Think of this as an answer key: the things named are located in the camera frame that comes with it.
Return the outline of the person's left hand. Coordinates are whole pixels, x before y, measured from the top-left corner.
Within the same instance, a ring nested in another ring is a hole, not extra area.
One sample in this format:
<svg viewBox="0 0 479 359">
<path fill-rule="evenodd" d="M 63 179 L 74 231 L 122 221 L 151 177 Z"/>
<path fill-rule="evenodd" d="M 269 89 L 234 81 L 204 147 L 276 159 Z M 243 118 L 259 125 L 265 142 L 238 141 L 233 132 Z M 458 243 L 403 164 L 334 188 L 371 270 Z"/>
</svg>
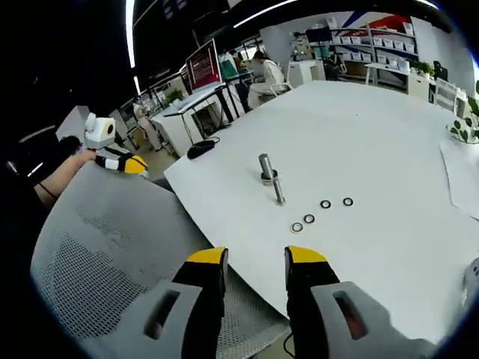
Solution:
<svg viewBox="0 0 479 359">
<path fill-rule="evenodd" d="M 76 154 L 73 159 L 79 166 L 83 166 L 89 161 L 94 161 L 97 154 L 93 150 L 83 150 L 81 153 Z"/>
</svg>

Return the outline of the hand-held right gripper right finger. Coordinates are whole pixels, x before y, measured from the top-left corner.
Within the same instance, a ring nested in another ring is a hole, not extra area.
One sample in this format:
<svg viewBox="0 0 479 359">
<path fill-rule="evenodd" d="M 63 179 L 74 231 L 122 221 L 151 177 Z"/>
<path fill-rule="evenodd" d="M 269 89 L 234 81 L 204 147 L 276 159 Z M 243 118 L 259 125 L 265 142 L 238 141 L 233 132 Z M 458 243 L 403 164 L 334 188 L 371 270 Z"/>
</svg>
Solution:
<svg viewBox="0 0 479 359">
<path fill-rule="evenodd" d="M 295 358 L 431 358 L 436 347 L 409 339 L 389 311 L 351 281 L 341 281 L 311 249 L 284 249 L 287 315 Z"/>
</svg>

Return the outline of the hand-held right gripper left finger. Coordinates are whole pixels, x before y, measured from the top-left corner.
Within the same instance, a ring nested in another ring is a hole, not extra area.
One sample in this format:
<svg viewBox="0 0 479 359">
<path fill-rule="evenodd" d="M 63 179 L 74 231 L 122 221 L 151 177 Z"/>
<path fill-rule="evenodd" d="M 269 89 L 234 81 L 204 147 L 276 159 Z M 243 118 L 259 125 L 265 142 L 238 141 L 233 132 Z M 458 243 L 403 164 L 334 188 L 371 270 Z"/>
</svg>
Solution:
<svg viewBox="0 0 479 359">
<path fill-rule="evenodd" d="M 191 254 L 173 280 L 160 281 L 88 341 L 90 358 L 214 358 L 225 315 L 228 250 Z"/>
</svg>

